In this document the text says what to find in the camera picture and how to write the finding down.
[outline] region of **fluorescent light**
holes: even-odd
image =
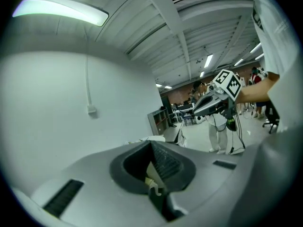
[[[102,26],[108,14],[100,9],[73,0],[23,0],[13,17],[27,14],[54,14]]]
[[[259,55],[255,60],[258,60],[258,59],[260,59],[262,56],[264,55],[264,53],[263,54],[261,54],[261,55]]]
[[[243,61],[243,58],[242,58],[241,60],[239,60],[239,61],[235,64],[235,66],[239,65],[242,61]]]
[[[257,44],[256,47],[250,51],[250,53],[254,53],[260,46],[261,46],[261,43]]]
[[[213,55],[208,55],[208,56],[207,56],[207,59],[206,59],[204,68],[206,68],[206,67],[209,66],[209,63],[210,63],[210,61],[212,60],[212,58],[213,58]]]

